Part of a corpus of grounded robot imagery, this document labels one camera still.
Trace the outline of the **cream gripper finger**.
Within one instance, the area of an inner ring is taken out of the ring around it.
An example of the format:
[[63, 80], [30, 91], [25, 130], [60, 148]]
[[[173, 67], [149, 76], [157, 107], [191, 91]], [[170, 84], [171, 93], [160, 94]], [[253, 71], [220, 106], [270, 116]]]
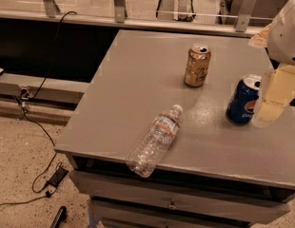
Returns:
[[266, 127], [276, 122], [295, 98], [295, 66], [279, 64], [261, 81], [259, 99], [254, 106], [254, 125]]

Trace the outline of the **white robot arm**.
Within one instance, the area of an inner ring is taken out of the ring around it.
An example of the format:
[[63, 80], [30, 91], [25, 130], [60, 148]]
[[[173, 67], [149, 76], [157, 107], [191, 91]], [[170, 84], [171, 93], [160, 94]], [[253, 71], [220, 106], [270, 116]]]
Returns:
[[295, 98], [295, 0], [288, 0], [273, 21], [249, 40], [252, 47], [266, 47], [279, 65], [262, 76], [252, 124], [265, 127], [276, 122]]

